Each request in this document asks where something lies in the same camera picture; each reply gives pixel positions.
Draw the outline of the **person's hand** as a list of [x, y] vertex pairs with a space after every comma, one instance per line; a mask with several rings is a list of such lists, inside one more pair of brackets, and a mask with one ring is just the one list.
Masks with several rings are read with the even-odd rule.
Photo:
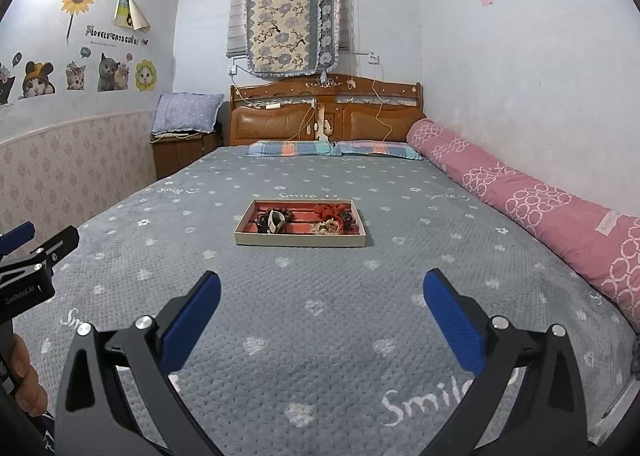
[[39, 383], [38, 372], [32, 366], [29, 352], [24, 340], [13, 335], [14, 348], [11, 355], [11, 366], [14, 375], [20, 380], [15, 401], [18, 407], [31, 417], [42, 416], [48, 408], [47, 391]]

